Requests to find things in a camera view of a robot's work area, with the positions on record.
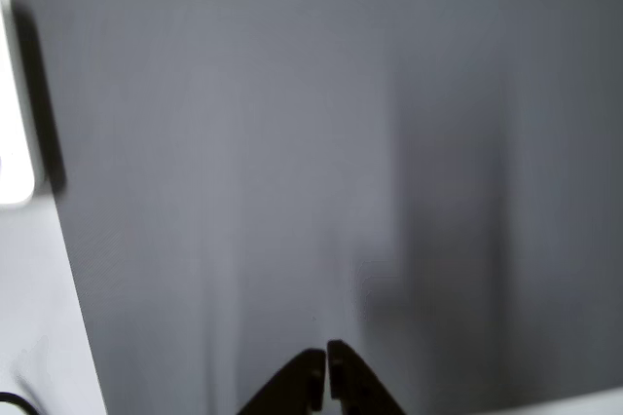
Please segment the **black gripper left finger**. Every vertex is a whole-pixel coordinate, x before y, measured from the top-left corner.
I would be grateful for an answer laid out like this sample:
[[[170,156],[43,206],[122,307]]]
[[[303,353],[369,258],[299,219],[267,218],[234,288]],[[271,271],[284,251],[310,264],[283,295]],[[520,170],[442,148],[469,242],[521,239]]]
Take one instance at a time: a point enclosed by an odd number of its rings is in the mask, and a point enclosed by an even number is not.
[[[289,360],[239,415],[308,415],[322,410],[326,351],[309,348]]]

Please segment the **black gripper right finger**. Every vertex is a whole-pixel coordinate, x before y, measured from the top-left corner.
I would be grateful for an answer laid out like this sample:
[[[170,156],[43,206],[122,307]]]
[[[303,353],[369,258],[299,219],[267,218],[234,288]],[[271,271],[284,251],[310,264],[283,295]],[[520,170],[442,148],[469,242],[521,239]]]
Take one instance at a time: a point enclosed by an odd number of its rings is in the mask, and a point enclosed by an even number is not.
[[[327,343],[330,394],[346,415],[405,415],[365,360],[345,341]]]

